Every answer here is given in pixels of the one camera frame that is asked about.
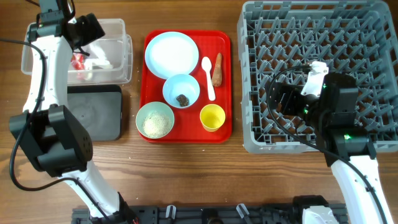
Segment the white spoon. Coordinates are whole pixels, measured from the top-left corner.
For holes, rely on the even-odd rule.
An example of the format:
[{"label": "white spoon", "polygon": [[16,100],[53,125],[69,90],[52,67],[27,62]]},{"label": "white spoon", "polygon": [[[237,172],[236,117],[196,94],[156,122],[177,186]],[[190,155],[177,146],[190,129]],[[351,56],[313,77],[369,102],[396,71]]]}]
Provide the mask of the white spoon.
[{"label": "white spoon", "polygon": [[210,76],[210,70],[211,70],[211,61],[208,57],[204,57],[201,61],[201,67],[204,69],[206,72],[206,77],[207,77],[207,93],[209,95],[209,100],[210,101],[215,101],[216,100],[216,93],[214,92],[214,87],[213,84],[211,84],[211,76]]}]

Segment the wooden table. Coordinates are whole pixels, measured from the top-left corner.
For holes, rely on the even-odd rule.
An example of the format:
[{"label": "wooden table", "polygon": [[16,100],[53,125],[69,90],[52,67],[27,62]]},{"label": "wooden table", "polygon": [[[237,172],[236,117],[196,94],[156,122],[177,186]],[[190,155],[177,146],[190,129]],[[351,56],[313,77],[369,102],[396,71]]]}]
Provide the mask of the wooden table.
[{"label": "wooden table", "polygon": [[[39,9],[23,1],[0,0],[0,37],[22,40]],[[115,142],[94,143],[94,161],[104,178],[129,205],[236,205],[291,202],[296,195],[322,195],[344,202],[337,181],[318,152],[297,155],[254,155],[243,148],[241,69],[236,24],[243,1],[76,0],[77,15],[121,18],[134,46],[133,78],[123,85],[129,107],[123,111],[125,130]],[[390,1],[394,18],[398,3]],[[233,56],[233,133],[224,144],[158,145],[138,135],[132,115],[139,109],[143,44],[155,29],[209,29],[229,35]],[[20,114],[30,76],[21,73],[22,46],[0,43],[0,222],[69,223],[73,208],[84,203],[66,184],[41,192],[23,192],[8,174],[14,138],[10,116]],[[398,222],[398,153],[378,155],[384,193]],[[21,150],[16,158],[18,179],[28,186],[50,181],[36,172]]]}]

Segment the dark food item in bowl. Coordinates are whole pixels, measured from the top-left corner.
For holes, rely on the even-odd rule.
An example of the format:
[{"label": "dark food item in bowl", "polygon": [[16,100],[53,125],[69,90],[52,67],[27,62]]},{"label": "dark food item in bowl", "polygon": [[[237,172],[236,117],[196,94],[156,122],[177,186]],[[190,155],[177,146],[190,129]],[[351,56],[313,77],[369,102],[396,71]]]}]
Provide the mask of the dark food item in bowl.
[{"label": "dark food item in bowl", "polygon": [[189,99],[186,96],[184,96],[183,94],[179,95],[176,99],[180,103],[180,106],[188,106],[189,105]]}]

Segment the red tray rim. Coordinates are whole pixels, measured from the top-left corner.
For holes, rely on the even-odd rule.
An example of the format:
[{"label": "red tray rim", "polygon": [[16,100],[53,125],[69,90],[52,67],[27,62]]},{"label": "red tray rim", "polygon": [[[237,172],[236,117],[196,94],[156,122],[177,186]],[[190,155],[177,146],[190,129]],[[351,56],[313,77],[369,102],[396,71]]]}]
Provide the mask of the red tray rim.
[{"label": "red tray rim", "polygon": [[[186,32],[218,33],[218,35],[220,37],[222,37],[226,41],[226,46],[228,46],[226,48],[226,53],[229,55],[229,65],[231,66],[230,71],[231,71],[231,78],[232,78],[231,40],[228,37],[228,35],[226,35],[224,32],[222,32],[220,30],[173,30],[173,29],[171,29],[171,30],[165,30],[165,29],[153,30],[150,33],[148,33],[147,36],[145,37],[144,54],[145,54],[146,48],[147,48],[150,40],[152,40],[152,39],[149,39],[149,38],[152,35],[154,35],[154,33],[162,34],[164,32],[181,32],[181,33],[183,33],[185,35],[188,35],[188,34],[186,34]],[[144,96],[141,93],[142,93],[142,90],[144,89],[144,84],[146,83],[147,74],[144,75],[144,71],[145,70],[149,70],[149,69],[146,67],[145,59],[143,59],[142,70],[141,70],[142,73],[141,73],[141,90],[140,90],[139,109],[141,109],[143,107],[143,101],[144,101]],[[231,94],[232,94],[232,80],[229,82],[229,87],[231,89]],[[229,103],[229,107],[231,108],[231,120],[229,121],[231,123],[231,129],[228,129],[228,133],[227,133],[226,137],[224,139],[219,140],[219,141],[213,141],[213,142],[206,142],[205,141],[205,142],[203,142],[203,141],[196,141],[196,140],[192,141],[192,140],[184,140],[184,139],[183,140],[179,140],[179,141],[163,141],[162,138],[160,138],[160,139],[150,139],[150,138],[147,138],[144,135],[142,135],[140,132],[138,132],[138,133],[144,140],[146,140],[147,142],[150,142],[150,143],[159,143],[159,144],[176,144],[176,143],[179,143],[179,144],[183,144],[183,143],[185,143],[185,144],[221,144],[221,143],[224,143],[232,135],[232,129],[233,129],[233,123],[232,123],[232,96],[230,96],[230,98],[229,98],[227,103]]]}]

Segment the yellow cup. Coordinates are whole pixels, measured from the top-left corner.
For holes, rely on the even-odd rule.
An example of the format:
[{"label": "yellow cup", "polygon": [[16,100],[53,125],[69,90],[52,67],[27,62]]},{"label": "yellow cup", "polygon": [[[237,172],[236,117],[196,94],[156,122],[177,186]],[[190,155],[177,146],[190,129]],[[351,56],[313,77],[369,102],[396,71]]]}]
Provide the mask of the yellow cup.
[{"label": "yellow cup", "polygon": [[215,132],[225,122],[225,111],[215,104],[206,105],[200,111],[200,121],[206,131]]}]

